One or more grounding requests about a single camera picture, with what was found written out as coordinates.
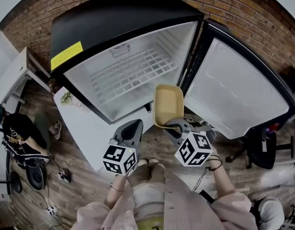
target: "shoe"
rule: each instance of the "shoe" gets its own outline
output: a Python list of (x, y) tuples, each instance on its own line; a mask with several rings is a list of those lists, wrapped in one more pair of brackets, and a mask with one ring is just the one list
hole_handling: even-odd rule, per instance
[(159, 163), (159, 160), (155, 158), (149, 159), (148, 166), (153, 167), (155, 163), (165, 169), (165, 166)]
[(60, 139), (60, 135), (61, 135), (61, 130), (62, 130), (62, 123), (60, 120), (57, 120), (55, 122), (55, 125), (53, 126), (55, 131), (56, 131), (56, 134), (53, 136), (56, 140), (59, 140)]
[(148, 165), (147, 159), (140, 159), (139, 162), (138, 162), (138, 167), (141, 166), (141, 165), (145, 165), (145, 164)]

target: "white wire rack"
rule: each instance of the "white wire rack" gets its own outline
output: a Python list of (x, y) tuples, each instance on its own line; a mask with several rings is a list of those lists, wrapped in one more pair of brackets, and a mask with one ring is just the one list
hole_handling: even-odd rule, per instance
[(91, 76), (101, 105), (178, 68), (160, 47), (155, 47), (118, 62)]

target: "apriltag cube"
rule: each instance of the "apriltag cube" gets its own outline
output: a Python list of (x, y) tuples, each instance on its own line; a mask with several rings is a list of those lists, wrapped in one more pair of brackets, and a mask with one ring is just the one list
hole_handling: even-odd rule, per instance
[(205, 131), (189, 132), (175, 153), (175, 157), (183, 166), (200, 167), (212, 153), (213, 149)]
[(102, 161), (107, 171), (126, 175), (137, 163), (136, 149), (109, 145)]

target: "black mini fridge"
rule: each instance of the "black mini fridge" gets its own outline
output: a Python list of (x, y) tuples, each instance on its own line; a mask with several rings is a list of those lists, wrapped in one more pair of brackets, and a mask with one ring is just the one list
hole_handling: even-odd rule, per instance
[(89, 0), (54, 19), (51, 74), (108, 125), (152, 103), (161, 83), (230, 139), (294, 114), (283, 80), (203, 18), (181, 0)]

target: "yellow tray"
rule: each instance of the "yellow tray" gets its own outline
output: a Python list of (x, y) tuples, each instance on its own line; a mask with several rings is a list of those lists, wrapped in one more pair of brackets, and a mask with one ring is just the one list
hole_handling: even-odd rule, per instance
[(182, 90), (173, 85), (159, 84), (153, 96), (153, 123), (160, 128), (174, 118), (184, 117)]

